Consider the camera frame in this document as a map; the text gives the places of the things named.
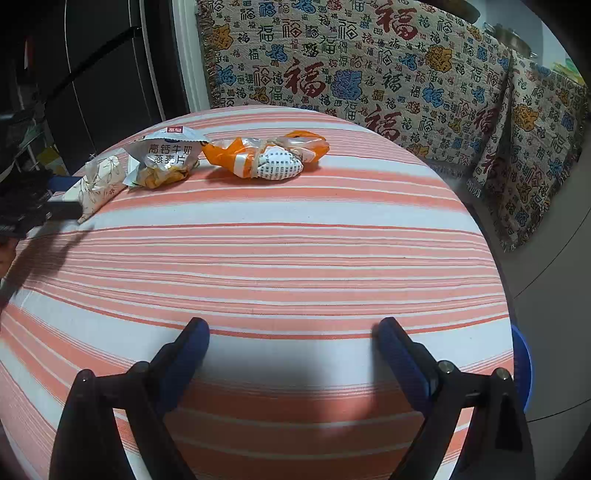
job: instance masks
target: plastic wrapper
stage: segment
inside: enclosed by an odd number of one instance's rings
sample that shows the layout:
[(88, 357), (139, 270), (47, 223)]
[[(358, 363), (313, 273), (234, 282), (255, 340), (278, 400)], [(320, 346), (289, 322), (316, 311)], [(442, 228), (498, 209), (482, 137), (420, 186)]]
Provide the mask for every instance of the plastic wrapper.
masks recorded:
[(328, 150), (324, 137), (303, 130), (269, 140), (235, 138), (203, 145), (210, 164), (224, 167), (243, 179), (267, 180), (295, 177), (305, 163), (317, 163)]
[(124, 146), (129, 156), (139, 161), (125, 184), (154, 189), (185, 179), (199, 166), (201, 142), (206, 141), (207, 137), (198, 131), (178, 126), (165, 127)]
[(114, 155), (104, 160), (93, 158), (86, 163), (85, 170), (84, 177), (62, 197), (66, 202), (79, 202), (82, 205), (82, 216), (78, 223), (88, 220), (125, 188), (125, 170)]

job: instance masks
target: orange plastic bag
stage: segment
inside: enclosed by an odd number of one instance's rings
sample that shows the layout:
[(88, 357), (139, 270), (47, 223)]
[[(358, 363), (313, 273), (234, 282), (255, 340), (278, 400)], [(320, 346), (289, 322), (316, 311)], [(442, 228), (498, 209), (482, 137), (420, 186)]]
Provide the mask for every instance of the orange plastic bag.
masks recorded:
[(267, 180), (295, 177), (304, 163), (318, 162), (329, 150), (324, 137), (303, 130), (269, 140), (235, 138), (202, 145), (210, 164), (224, 167), (243, 179)]

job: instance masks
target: round table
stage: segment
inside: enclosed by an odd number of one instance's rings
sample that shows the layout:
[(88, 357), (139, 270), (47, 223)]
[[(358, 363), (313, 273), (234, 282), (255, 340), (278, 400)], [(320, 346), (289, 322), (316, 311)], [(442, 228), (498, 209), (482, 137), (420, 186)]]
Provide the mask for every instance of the round table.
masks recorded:
[[(423, 421), (372, 344), (395, 316), (435, 359), (513, 372), (503, 287), (486, 241), (440, 177), (392, 142), (307, 110), (245, 106), (156, 125), (210, 138), (326, 137), (315, 170), (243, 180), (202, 160), (184, 182), (125, 190), (86, 223), (19, 244), (2, 285), (0, 418), (46, 478), (76, 373), (150, 360), (193, 317), (209, 351), (165, 421), (203, 479), (387, 478)], [(116, 154), (115, 145), (101, 155)], [(460, 416), (438, 478), (470, 422)], [(138, 479), (145, 466), (117, 422)]]

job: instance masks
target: pot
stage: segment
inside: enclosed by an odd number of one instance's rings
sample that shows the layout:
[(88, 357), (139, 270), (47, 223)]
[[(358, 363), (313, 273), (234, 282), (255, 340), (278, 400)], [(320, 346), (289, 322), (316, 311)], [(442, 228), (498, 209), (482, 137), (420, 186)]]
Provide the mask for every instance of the pot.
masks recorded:
[(491, 37), (495, 37), (503, 45), (512, 48), (526, 59), (535, 59), (538, 57), (537, 54), (531, 51), (530, 46), (511, 28), (504, 28), (500, 23), (497, 23), (493, 27), (485, 22), (484, 31)]

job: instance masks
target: blue stool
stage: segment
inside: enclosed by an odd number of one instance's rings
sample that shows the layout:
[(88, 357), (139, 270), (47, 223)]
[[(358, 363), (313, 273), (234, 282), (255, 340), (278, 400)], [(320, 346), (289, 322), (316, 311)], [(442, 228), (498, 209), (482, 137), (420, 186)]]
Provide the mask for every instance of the blue stool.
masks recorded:
[(515, 388), (525, 411), (530, 402), (531, 392), (534, 387), (534, 363), (531, 360), (530, 349), (523, 335), (513, 323), (511, 323), (511, 334), (513, 337)]

